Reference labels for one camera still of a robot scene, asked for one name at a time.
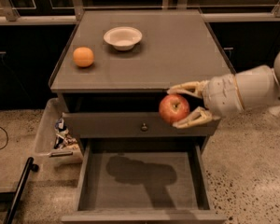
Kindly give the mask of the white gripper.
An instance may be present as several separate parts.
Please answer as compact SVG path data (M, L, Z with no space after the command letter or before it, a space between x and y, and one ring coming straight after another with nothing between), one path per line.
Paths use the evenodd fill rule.
M174 85L167 93L203 98L204 106L208 109L195 108L187 117L172 124L177 129L204 125L244 110L235 75L232 74L213 77L209 81L191 81Z

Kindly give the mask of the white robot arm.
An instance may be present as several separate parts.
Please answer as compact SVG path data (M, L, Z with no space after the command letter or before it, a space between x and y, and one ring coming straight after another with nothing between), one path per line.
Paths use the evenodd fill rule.
M187 94L203 100L186 118L173 127L185 129L241 113L247 109L269 107L280 112L280 51L273 68L261 65L244 72L191 81L171 87L168 94Z

